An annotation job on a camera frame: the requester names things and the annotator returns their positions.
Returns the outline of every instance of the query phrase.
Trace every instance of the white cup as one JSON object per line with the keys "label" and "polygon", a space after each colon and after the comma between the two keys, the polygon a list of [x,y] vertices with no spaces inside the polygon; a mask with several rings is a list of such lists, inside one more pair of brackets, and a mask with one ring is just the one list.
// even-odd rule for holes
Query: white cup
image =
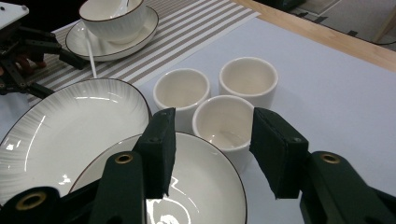
{"label": "white cup", "polygon": [[200,71],[181,68],[158,79],[153,98],[158,109],[176,109],[175,130],[192,134],[191,120],[195,109],[210,97],[209,79]]}
{"label": "white cup", "polygon": [[239,174],[253,158],[249,151],[253,110],[245,99],[220,95],[201,103],[192,118],[194,134],[223,152]]}
{"label": "white cup", "polygon": [[274,99],[278,73],[265,60],[244,57],[226,63],[219,73],[219,94],[235,95],[256,107],[269,109]]}

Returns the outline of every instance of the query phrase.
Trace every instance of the cup rim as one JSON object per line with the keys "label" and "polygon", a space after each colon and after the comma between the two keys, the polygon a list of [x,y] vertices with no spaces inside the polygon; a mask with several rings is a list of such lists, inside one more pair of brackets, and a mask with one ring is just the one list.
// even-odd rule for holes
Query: cup rim
{"label": "cup rim", "polygon": [[[217,95],[217,96],[211,97],[211,98],[205,100],[204,102],[202,102],[200,105],[198,105],[198,107],[196,108],[196,110],[195,110],[195,112],[194,112],[194,114],[193,114],[193,116],[192,116],[192,121],[191,121],[191,122],[192,122],[192,125],[191,125],[191,126],[192,126],[192,132],[193,132],[193,134],[194,134],[195,136],[200,137],[200,138],[203,138],[203,137],[199,134],[198,129],[197,129],[197,125],[196,125],[196,120],[197,120],[197,117],[198,117],[199,112],[200,112],[207,104],[209,104],[210,102],[213,102],[213,101],[217,101],[219,98],[228,98],[228,99],[239,100],[239,101],[243,102],[245,105],[247,105],[247,106],[249,106],[249,107],[251,108],[251,110],[252,110],[252,116],[253,116],[254,105],[253,105],[251,102],[245,100],[244,98],[241,98],[241,97],[235,96],[235,95]],[[241,149],[244,148],[244,147],[248,147],[249,144],[250,144],[250,140],[251,140],[251,137],[250,137],[245,143],[243,143],[243,144],[241,144],[241,145],[238,145],[237,147],[226,147],[226,148],[217,147],[217,148],[220,149],[220,150],[223,150],[223,151],[225,151],[225,152],[227,152],[227,151],[229,151],[229,152],[239,151],[239,150],[241,150]]]}
{"label": "cup rim", "polygon": [[144,0],[140,0],[139,4],[132,8],[131,10],[128,10],[125,14],[119,15],[117,17],[113,17],[113,18],[108,18],[108,19],[103,19],[103,20],[92,20],[92,19],[87,19],[86,17],[84,17],[81,14],[81,9],[88,3],[89,1],[85,1],[78,9],[78,15],[80,16],[80,18],[84,21],[90,21],[90,22],[101,22],[101,21],[114,21],[118,18],[122,18],[122,17],[126,17],[127,15],[131,14],[132,12],[137,11],[139,8],[142,7],[143,3],[145,2]]}
{"label": "cup rim", "polygon": [[193,72],[199,74],[199,75],[204,79],[204,81],[205,81],[206,90],[205,90],[204,95],[203,95],[197,102],[195,102],[195,104],[186,105],[186,106],[182,106],[182,107],[175,107],[176,111],[183,111],[183,110],[189,110],[189,109],[191,109],[191,108],[194,108],[195,106],[200,105],[202,102],[204,102],[204,101],[207,99],[207,97],[209,96],[209,94],[210,94],[210,81],[209,81],[209,78],[207,78],[207,76],[206,76],[204,73],[202,73],[202,72],[199,71],[199,70],[193,69],[193,68],[178,68],[178,69],[175,69],[175,70],[172,70],[172,71],[169,71],[169,72],[165,73],[165,75],[163,75],[162,77],[160,77],[160,78],[157,80],[157,82],[155,83],[155,85],[154,85],[154,88],[153,88],[153,91],[152,91],[152,96],[153,96],[154,103],[155,103],[156,106],[158,106],[159,108],[165,109],[165,108],[169,108],[169,107],[174,107],[174,106],[164,105],[164,104],[159,100],[159,98],[158,98],[156,92],[157,92],[157,90],[158,90],[159,85],[161,84],[161,82],[162,82],[165,78],[168,78],[169,76],[172,76],[175,72],[180,72],[180,71],[193,71]]}
{"label": "cup rim", "polygon": [[[224,79],[224,78],[223,78],[223,77],[224,77],[224,70],[225,70],[226,67],[228,67],[230,64],[235,63],[235,62],[238,62],[238,61],[242,61],[242,60],[254,60],[254,61],[259,61],[259,62],[261,62],[261,63],[264,63],[264,64],[268,65],[269,68],[273,71],[273,75],[274,75],[274,77],[275,77],[275,81],[272,83],[272,85],[270,86],[270,88],[268,88],[266,91],[262,91],[262,92],[254,93],[254,94],[241,93],[241,92],[234,91],[234,90],[230,89],[230,88],[224,83],[224,80],[223,80],[223,79]],[[257,57],[240,57],[240,58],[233,59],[233,60],[231,60],[231,61],[228,61],[226,64],[224,64],[224,65],[222,66],[220,72],[219,72],[219,84],[221,85],[221,87],[224,88],[226,91],[230,92],[230,93],[233,94],[233,95],[240,96],[240,97],[245,97],[245,98],[255,97],[255,96],[263,96],[263,95],[265,95],[265,94],[268,94],[269,92],[271,92],[271,91],[274,90],[274,88],[277,86],[277,82],[278,82],[278,81],[279,81],[279,74],[278,74],[278,72],[276,71],[275,67],[274,67],[271,63],[265,61],[264,59],[257,58]]]}

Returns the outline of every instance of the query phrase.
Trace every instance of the wooden table edge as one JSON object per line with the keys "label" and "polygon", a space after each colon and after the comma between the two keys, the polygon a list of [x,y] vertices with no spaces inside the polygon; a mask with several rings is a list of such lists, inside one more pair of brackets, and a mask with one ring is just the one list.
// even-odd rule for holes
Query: wooden table edge
{"label": "wooden table edge", "polygon": [[254,2],[253,0],[233,1],[260,12],[261,15],[258,18],[263,21],[268,21],[278,27],[309,38],[332,49],[337,49],[368,63],[388,69],[391,72],[396,72],[395,51],[379,47],[350,35],[345,35],[331,28],[301,19],[281,10]]}

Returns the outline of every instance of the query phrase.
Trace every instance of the white plate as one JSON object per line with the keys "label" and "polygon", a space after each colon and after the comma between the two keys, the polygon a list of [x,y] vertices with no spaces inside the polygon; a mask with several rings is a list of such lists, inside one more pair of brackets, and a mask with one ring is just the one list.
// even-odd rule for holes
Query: white plate
{"label": "white plate", "polygon": [[[81,174],[72,191],[100,178],[106,160],[117,152],[131,150],[139,136],[106,150]],[[204,139],[186,133],[177,133],[176,137],[169,197],[147,200],[148,223],[246,223],[245,191],[230,161]]]}
{"label": "white plate", "polygon": [[[142,49],[154,37],[158,27],[158,14],[151,7],[147,7],[147,18],[139,35],[133,41],[126,44],[114,44],[98,38],[88,31],[91,42],[93,59],[97,62],[117,60],[131,55]],[[66,47],[79,57],[89,60],[90,55],[85,40],[85,25],[79,21],[66,36]]]}
{"label": "white plate", "polygon": [[33,187],[67,194],[92,160],[151,119],[144,96],[116,79],[91,79],[43,99],[0,146],[0,204]]}

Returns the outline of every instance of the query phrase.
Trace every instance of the white spoon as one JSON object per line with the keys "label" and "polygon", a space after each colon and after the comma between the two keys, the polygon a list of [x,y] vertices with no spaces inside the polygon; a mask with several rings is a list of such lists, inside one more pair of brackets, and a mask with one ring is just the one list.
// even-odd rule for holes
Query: white spoon
{"label": "white spoon", "polygon": [[128,2],[129,0],[121,0],[121,4],[119,8],[116,10],[116,12],[113,15],[113,18],[122,16],[128,11]]}

